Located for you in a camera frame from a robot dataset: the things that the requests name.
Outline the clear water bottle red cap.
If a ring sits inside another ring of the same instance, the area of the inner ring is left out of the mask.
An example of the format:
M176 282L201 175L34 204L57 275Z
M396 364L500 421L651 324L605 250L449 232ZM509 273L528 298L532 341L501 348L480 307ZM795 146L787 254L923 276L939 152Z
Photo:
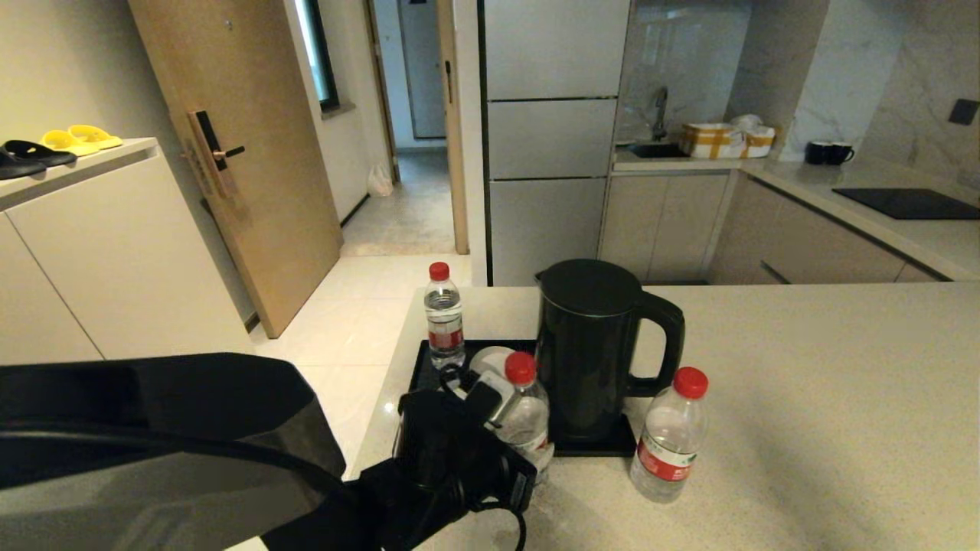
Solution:
M505 361L505 376L514 387L517 402L497 430L514 450L553 450L549 435L550 403L537 380L537 362L529 353L515 351Z
M434 262L428 268L430 283L424 295L428 348L431 363L441 370L449 365L465 363L463 338L462 297L450 278L450 266Z
M707 438L707 391L707 374L680 367L648 405L630 468L634 488L647 500L669 504L681 495Z

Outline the black electric kettle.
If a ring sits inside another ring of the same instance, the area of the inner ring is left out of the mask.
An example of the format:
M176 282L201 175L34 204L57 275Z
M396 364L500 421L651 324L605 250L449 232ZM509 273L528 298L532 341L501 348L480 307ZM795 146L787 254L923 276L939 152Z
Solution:
M622 266L589 259L557 262L536 276L541 292L536 359L550 399L550 433L591 445L615 432L628 397L653 397L675 378L684 348L683 311L644 292ZM664 331L654 377L632 373L639 325Z

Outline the black rectangular serving tray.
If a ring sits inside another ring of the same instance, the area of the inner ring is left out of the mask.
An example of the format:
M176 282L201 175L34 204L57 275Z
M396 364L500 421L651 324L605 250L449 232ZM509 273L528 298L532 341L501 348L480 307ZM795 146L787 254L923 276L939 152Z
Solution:
M489 341L465 342L465 365L476 355L488 350L493 354L506 354L508 350L521 351L533 355L536 341L528 339L489 339ZM430 345L426 339L417 342L416 359L413 373L407 391L437 390L439 388L439 370L430 359ZM626 457L635 453L636 436L631 428L626 414L621 412L613 423L610 434L601 437L597 442L575 442L567 437L557 435L553 430L550 438L556 444L557 457Z

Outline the beige kitchen base cabinets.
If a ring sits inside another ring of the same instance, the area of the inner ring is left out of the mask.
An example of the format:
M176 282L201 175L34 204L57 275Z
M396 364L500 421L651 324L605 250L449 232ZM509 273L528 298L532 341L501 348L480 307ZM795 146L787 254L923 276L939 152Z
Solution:
M614 177L609 184L599 257L646 285L941 279L742 172Z

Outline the narrow wooden door leaf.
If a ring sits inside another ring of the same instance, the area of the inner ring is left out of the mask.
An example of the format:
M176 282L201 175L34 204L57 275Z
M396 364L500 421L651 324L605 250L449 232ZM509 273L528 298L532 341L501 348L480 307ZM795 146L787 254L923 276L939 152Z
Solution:
M466 185L463 174L461 115L459 114L459 83L456 70L456 41L452 0L435 0L439 36L441 77L444 87L443 105L446 121L446 152L450 178L452 208L452 238L459 255L469 254Z

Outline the silver refrigerator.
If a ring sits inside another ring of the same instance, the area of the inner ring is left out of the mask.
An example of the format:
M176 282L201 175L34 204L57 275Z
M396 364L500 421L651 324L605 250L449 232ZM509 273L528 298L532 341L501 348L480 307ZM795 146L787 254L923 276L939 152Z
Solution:
M592 259L631 0L479 0L488 282Z

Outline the light wooden entrance door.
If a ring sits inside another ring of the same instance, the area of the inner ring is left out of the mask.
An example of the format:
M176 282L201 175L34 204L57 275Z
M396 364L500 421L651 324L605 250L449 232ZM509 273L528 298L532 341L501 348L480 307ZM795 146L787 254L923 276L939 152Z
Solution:
M127 0L218 230L266 336L278 338L338 262L341 227L299 55L292 0ZM187 112L206 109L231 200L206 174Z

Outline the yellow striped white box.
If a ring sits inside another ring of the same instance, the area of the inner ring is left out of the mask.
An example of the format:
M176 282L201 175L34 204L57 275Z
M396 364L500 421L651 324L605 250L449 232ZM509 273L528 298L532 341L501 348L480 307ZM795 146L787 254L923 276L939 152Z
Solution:
M776 139L776 129L755 126L745 129L730 123L684 123L679 147L694 159L760 159L766 157Z

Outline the white hallway door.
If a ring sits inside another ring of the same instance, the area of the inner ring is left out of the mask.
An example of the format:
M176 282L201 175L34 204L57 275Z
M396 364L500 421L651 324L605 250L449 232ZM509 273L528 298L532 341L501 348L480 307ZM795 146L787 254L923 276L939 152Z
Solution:
M446 137L435 0L398 0L413 139Z

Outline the black electronic door lock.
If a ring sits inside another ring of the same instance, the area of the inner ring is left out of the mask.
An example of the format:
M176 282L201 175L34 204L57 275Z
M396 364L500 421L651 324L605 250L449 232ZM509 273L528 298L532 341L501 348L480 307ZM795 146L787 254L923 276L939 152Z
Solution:
M187 112L191 129L201 150L199 157L203 161L206 174L211 178L218 197L230 201L235 192L234 177L227 166L227 160L241 155L246 151L244 146L225 149L218 142L209 114L206 109L193 109Z

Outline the dark framed window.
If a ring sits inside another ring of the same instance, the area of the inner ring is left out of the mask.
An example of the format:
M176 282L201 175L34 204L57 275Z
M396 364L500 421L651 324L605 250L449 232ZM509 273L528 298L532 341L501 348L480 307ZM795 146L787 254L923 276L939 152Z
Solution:
M322 114L339 108L340 97L332 69L319 0L293 0L296 6L305 52L309 59L316 99Z

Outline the black induction cooktop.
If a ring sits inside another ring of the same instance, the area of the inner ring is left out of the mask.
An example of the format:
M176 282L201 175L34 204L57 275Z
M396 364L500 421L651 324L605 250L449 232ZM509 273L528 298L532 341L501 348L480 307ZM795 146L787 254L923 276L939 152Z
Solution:
M837 195L894 220L980 220L980 209L919 188L833 188Z

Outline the yellow slipper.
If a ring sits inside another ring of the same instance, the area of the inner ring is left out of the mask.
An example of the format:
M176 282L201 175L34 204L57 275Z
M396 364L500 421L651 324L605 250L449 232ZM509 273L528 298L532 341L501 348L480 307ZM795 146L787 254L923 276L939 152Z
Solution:
M45 132L41 136L40 143L53 151L66 152L83 157L98 153L100 148L97 145L88 143L78 137L71 135L67 130L53 129Z
M107 130L98 128L98 126L91 125L72 125L67 131L73 136L74 139L79 143L83 143L89 147L96 148L100 151L107 150L115 147L120 147L123 145L123 140L112 133L107 132Z

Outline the black slipper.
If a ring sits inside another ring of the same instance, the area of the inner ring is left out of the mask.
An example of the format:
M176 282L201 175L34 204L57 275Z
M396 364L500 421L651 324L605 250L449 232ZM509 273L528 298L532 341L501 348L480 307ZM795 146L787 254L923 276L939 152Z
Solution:
M0 181L31 177L35 174L43 174L46 170L47 167L41 161L18 158L0 146Z
M40 143L25 140L8 140L2 150L16 161L28 161L46 168L71 165L78 159L74 153L53 150Z

